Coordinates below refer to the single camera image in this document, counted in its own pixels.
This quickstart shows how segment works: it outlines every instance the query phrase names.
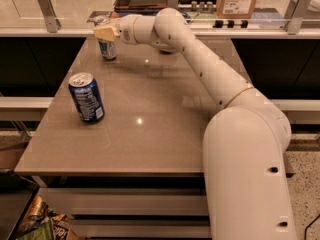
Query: white label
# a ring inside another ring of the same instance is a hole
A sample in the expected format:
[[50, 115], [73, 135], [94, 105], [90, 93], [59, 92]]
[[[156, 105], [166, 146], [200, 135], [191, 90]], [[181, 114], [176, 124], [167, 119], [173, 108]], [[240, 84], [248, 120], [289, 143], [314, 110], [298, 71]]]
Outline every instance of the white label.
[[249, 13], [251, 0], [226, 0], [223, 14], [247, 14]]

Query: cardboard box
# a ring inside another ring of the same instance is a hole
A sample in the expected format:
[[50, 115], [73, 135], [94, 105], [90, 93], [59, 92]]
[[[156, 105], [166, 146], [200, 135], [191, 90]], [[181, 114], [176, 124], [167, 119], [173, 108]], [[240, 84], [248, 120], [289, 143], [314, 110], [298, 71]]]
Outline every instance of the cardboard box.
[[221, 19], [250, 19], [257, 0], [217, 0], [217, 14]]

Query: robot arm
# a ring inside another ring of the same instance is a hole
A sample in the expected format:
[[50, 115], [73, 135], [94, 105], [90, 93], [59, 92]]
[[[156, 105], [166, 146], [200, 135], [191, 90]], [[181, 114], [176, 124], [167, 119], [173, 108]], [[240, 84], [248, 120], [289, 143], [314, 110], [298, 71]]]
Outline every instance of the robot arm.
[[203, 141], [213, 239], [295, 240], [283, 163], [291, 129], [282, 111], [198, 40], [174, 9], [123, 17], [118, 31], [126, 43], [181, 52], [220, 109]]

